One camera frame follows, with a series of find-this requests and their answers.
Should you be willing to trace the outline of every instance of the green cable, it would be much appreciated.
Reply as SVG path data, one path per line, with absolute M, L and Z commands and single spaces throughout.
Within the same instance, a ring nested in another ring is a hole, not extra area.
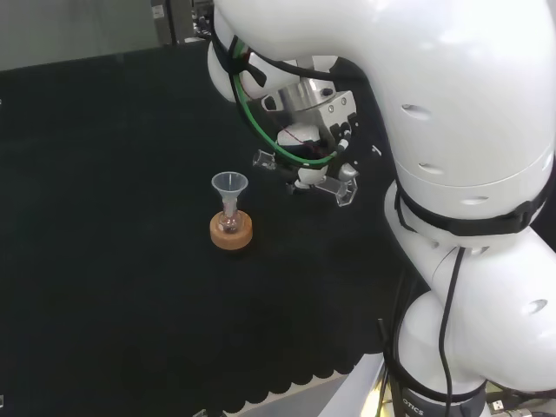
M 244 43 L 238 39 L 234 50 L 234 58 L 237 58 L 242 53 L 243 47 L 244 47 Z M 262 129 L 261 126 L 259 126 L 259 123 L 257 123 L 255 118 L 251 114 L 251 110 L 249 110 L 249 106 L 247 105 L 248 100 L 245 92 L 243 91 L 242 82 L 240 81 L 239 75 L 234 76 L 234 84 L 235 84 L 235 89 L 237 90 L 237 95 L 240 99 L 240 105 L 242 106 L 243 111 L 245 112 L 245 116 L 247 116 L 249 122 L 253 125 L 256 131 L 262 136 L 262 138 L 268 143 L 268 145 L 270 145 L 270 147 L 272 147 L 272 149 L 274 149 L 276 152 L 286 157 L 290 161 L 301 163 L 303 165 L 311 165 L 311 166 L 326 165 L 330 161 L 332 161 L 334 157 L 337 155 L 337 152 L 335 151 L 329 156 L 325 156 L 322 159 L 303 159 L 300 158 L 299 156 L 287 152 L 284 148 L 282 148 L 275 141 L 273 141 L 270 138 L 270 136 L 267 135 L 267 133 Z

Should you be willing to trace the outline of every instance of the black cloth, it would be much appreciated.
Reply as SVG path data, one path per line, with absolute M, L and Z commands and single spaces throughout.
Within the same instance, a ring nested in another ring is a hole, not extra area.
M 237 411 L 381 351 L 400 261 L 370 92 L 354 91 L 354 204 L 290 196 L 251 167 L 260 144 L 206 48 L 0 73 L 3 416 Z M 223 170 L 250 181 L 239 205 L 255 237 L 236 255 L 209 239 Z

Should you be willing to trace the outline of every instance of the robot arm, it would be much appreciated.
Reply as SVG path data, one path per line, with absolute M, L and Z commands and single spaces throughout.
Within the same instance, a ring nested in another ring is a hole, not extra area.
M 229 101 L 234 101 L 237 95 L 238 107 L 245 116 L 250 114 L 250 109 L 241 103 L 240 96 L 255 102 L 279 127 L 277 134 L 262 134 L 276 137 L 268 142 L 279 152 L 270 155 L 259 151 L 254 165 L 280 172 L 294 192 L 321 189 L 334 194 L 340 206 L 350 204 L 357 191 L 358 173 L 348 163 L 341 165 L 346 159 L 337 156 L 349 146 L 359 123 L 351 91 L 338 92 L 334 83 L 327 80 L 332 77 L 329 70 L 337 57 L 303 56 L 271 64 L 266 58 L 245 50 L 240 64 L 248 70 L 237 74 L 239 82 L 232 83 L 229 72 L 238 72 L 238 69 L 231 70 L 235 63 L 229 61 L 234 32 L 218 9 L 214 20 L 217 36 L 208 52 L 208 69 L 216 88 Z M 306 78 L 276 68 L 284 64 L 324 79 Z M 249 116 L 246 118 L 254 126 L 257 123 Z
M 554 177 L 556 41 L 546 2 L 216 0 L 216 7 L 268 58 L 342 56 L 367 75 L 397 173 L 387 221 L 431 288 L 401 326 L 401 365 L 421 385 L 447 392 L 440 318 L 454 249 L 463 247 L 445 343 L 453 392 L 472 392 L 485 379 L 555 389 L 556 255 L 529 227 Z

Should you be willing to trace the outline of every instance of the wooden base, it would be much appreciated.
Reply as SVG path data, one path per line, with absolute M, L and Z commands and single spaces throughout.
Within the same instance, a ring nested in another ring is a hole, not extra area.
M 240 211 L 243 217 L 243 228 L 237 233 L 226 233 L 218 228 L 218 219 L 222 212 L 217 213 L 210 221 L 210 239 L 220 249 L 237 250 L 245 248 L 253 238 L 253 223 L 247 213 Z

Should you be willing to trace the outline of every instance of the screw hole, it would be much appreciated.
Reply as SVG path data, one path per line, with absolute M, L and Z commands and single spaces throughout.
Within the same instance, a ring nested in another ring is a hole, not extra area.
M 435 167 L 434 165 L 431 165 L 430 163 L 420 163 L 419 168 L 421 168 L 423 171 L 426 171 L 426 172 L 428 172 L 429 174 L 432 174 L 432 175 L 444 175 L 444 170 L 442 168 Z
M 433 114 L 428 109 L 425 109 L 424 107 L 421 106 L 404 104 L 401 106 L 401 108 L 413 119 L 429 120 L 433 116 Z
M 478 204 L 482 204 L 483 202 L 485 202 L 486 200 L 488 200 L 488 197 L 472 197 L 472 198 L 467 198 L 465 200 L 461 200 L 462 204 L 465 204 L 467 206 L 476 206 Z
M 540 310 L 542 310 L 548 304 L 548 300 L 536 300 L 531 301 L 524 307 L 524 313 L 527 315 L 537 314 Z
M 484 248 L 475 248 L 471 249 L 471 255 L 483 255 L 487 250 L 490 249 L 490 246 L 485 246 Z

